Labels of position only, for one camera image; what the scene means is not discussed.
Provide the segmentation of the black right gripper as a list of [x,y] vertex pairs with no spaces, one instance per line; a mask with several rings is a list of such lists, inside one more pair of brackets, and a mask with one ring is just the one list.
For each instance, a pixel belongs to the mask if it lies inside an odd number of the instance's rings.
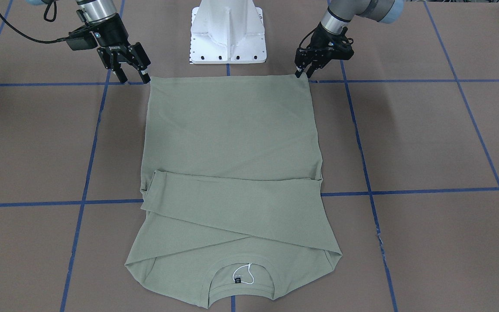
[[146,72],[151,61],[141,43],[130,44],[129,34],[120,16],[111,16],[100,22],[83,21],[88,49],[96,49],[105,68],[110,69],[121,84],[128,79],[121,65],[134,67],[143,84],[151,81]]

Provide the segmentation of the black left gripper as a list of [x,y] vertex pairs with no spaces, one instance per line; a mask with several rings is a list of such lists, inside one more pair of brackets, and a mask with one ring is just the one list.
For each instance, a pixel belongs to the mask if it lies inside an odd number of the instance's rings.
[[332,34],[318,24],[296,49],[295,76],[301,78],[307,75],[307,79],[311,79],[317,69],[323,69],[331,60],[351,59],[354,55],[354,40],[345,35],[347,31],[347,26],[342,26],[339,34]]

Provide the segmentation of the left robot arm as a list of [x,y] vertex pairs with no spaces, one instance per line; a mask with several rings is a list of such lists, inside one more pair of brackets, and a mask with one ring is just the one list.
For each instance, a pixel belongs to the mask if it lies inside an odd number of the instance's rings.
[[403,0],[331,0],[318,25],[304,39],[295,52],[295,76],[305,74],[311,78],[317,69],[324,68],[332,60],[349,60],[354,55],[353,39],[348,38],[348,24],[355,16],[390,24],[403,12]]

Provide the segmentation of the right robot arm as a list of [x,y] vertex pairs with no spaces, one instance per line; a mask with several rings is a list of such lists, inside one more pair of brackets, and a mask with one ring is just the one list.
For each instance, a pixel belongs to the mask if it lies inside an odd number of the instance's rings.
[[80,7],[77,15],[83,25],[69,32],[67,37],[53,41],[27,38],[44,44],[65,42],[72,51],[96,49],[105,68],[111,70],[120,83],[127,82],[122,64],[134,67],[141,81],[149,83],[151,78],[146,70],[151,61],[141,43],[128,42],[129,34],[113,1],[77,0],[76,3]]

